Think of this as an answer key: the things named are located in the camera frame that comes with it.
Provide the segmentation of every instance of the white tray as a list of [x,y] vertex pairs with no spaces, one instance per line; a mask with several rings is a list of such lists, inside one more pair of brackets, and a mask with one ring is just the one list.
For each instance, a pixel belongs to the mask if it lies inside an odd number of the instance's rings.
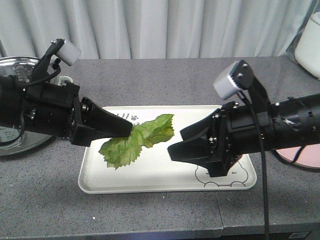
[[155,119],[161,114],[174,114],[174,136],[152,148],[142,147],[138,159],[115,170],[107,168],[104,157],[98,153],[108,138],[92,141],[84,153],[78,178],[79,187],[88,194],[246,190],[255,185],[257,175],[247,154],[230,169],[227,176],[209,177],[200,166],[171,161],[167,147],[182,141],[180,130],[211,114],[218,105],[193,106],[119,106],[105,107],[133,124]]

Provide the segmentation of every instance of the cartoon drawing on tray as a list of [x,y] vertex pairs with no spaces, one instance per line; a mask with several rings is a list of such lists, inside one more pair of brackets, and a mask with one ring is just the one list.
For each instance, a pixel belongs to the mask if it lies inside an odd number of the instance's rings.
[[130,114],[129,113],[122,113],[122,114],[119,114],[119,113],[117,113],[116,114],[118,117],[121,117],[121,118],[123,118],[123,119],[125,119],[125,120],[131,120],[131,123],[133,124],[133,125],[138,125],[138,124],[140,124],[140,122],[138,122],[138,121],[136,121],[136,120],[138,120],[138,116],[137,115],[131,115],[130,116]]
[[[194,176],[195,178],[203,184],[203,187],[213,187],[212,185],[216,185],[218,188],[219,187],[235,187],[235,185],[243,185],[246,187],[246,182],[249,179],[249,173],[248,171],[242,166],[241,162],[238,161],[232,169],[230,169],[228,176],[221,176],[218,178],[212,178],[209,176],[209,172],[207,169],[203,167],[196,166],[195,171],[194,171]],[[228,177],[229,183],[226,183],[219,179],[226,178]]]

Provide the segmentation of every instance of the black cable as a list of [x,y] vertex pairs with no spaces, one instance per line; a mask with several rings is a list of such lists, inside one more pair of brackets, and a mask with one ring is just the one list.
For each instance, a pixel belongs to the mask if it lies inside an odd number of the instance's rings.
[[13,144],[15,141],[17,141],[19,138],[22,137],[22,135],[24,134],[25,132],[25,119],[24,119],[24,114],[25,114],[25,111],[27,109],[24,109],[21,114],[20,114],[20,128],[18,129],[19,131],[19,135],[15,138],[15,139],[12,139],[10,141],[2,141],[0,142],[0,146],[6,146],[6,145],[10,145],[10,144]]
[[31,81],[31,82],[25,82],[25,83],[19,83],[18,79],[16,78],[16,81],[14,83],[19,88],[26,88],[26,87],[30,87],[30,86],[33,86],[33,85],[41,84],[41,83],[44,83],[44,82],[46,82],[48,80],[51,80],[54,77],[56,77],[59,73],[61,73],[61,68],[58,66],[55,72],[53,72],[49,76],[43,77],[43,78],[41,78],[39,80]]
[[268,184],[267,184],[267,163],[266,163],[266,153],[264,148],[264,142],[262,139],[262,134],[260,131],[260,125],[258,122],[257,115],[248,100],[247,96],[240,91],[240,94],[237,92],[237,96],[242,100],[242,102],[248,106],[250,109],[251,115],[253,117],[253,122],[258,135],[258,141],[261,150],[261,167],[262,167],[262,191],[263,191],[263,213],[264,213],[264,236],[266,240],[270,239],[270,226],[269,226],[269,202],[268,202]]

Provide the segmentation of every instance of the pink object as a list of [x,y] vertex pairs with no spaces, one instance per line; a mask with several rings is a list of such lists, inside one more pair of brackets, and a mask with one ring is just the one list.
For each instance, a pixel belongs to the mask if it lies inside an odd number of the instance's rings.
[[[291,162],[297,153],[300,147],[291,147],[278,149],[278,154],[286,161]],[[306,146],[298,160],[295,162],[296,165],[311,168],[319,169],[320,168],[320,144],[308,145]]]

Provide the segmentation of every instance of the gray countertop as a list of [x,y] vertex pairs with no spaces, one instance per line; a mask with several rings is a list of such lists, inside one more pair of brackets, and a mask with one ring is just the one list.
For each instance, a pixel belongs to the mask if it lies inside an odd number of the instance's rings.
[[[236,58],[78,60],[62,75],[100,106],[215,105],[213,80]],[[320,81],[287,57],[244,58],[272,103],[320,91]],[[90,195],[78,187],[85,148],[52,139],[0,157],[0,238],[187,239],[263,233],[260,154],[250,154],[249,190]],[[320,229],[319,173],[267,153],[270,230]]]

